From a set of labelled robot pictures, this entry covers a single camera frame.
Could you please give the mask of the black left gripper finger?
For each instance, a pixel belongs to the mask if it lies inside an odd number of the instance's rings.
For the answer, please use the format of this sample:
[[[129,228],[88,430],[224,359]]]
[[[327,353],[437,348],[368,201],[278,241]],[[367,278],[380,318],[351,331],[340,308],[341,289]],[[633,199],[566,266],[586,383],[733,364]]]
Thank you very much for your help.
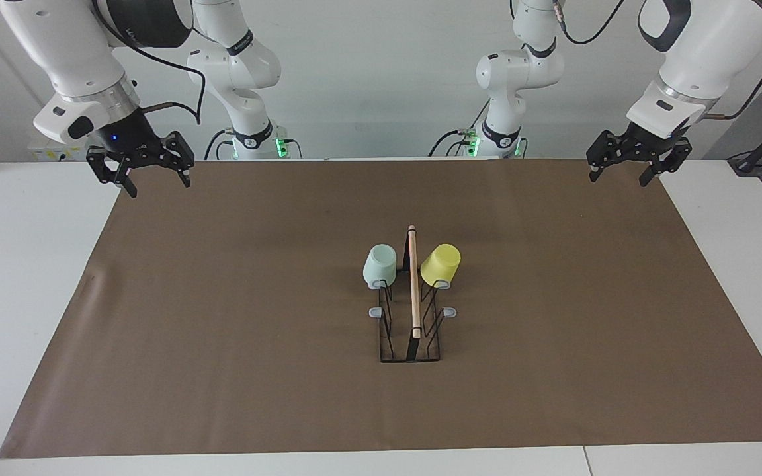
[[[657,147],[645,151],[648,166],[639,176],[640,186],[647,187],[659,175],[677,172],[692,151],[692,145],[687,138],[679,138],[674,141],[672,147],[664,150]]]
[[[622,157],[622,138],[614,135],[610,130],[601,132],[596,140],[586,151],[586,159],[589,164],[589,180],[596,182],[602,172],[612,165],[619,165],[624,161]]]

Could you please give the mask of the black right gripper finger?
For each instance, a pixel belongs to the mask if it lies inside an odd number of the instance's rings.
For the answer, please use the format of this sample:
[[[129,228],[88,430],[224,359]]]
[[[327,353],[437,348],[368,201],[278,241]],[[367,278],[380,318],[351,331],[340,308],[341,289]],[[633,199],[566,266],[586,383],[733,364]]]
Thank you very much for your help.
[[[175,171],[185,188],[191,187],[190,170],[194,167],[194,153],[179,132],[170,132],[161,138],[161,166]]]
[[[130,198],[138,196],[136,185],[130,178],[133,166],[125,154],[112,153],[105,148],[88,148],[87,164],[103,184],[114,184]]]

